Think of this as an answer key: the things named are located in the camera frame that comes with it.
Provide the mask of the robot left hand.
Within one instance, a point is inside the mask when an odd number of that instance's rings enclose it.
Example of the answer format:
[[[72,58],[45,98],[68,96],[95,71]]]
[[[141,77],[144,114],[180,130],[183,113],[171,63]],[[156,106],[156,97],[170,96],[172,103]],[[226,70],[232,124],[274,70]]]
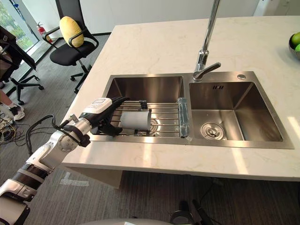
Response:
[[[117,136],[123,129],[111,124],[112,116],[127,100],[128,97],[98,98],[83,110],[79,118],[84,118],[90,123],[91,131],[97,128],[105,135]]]

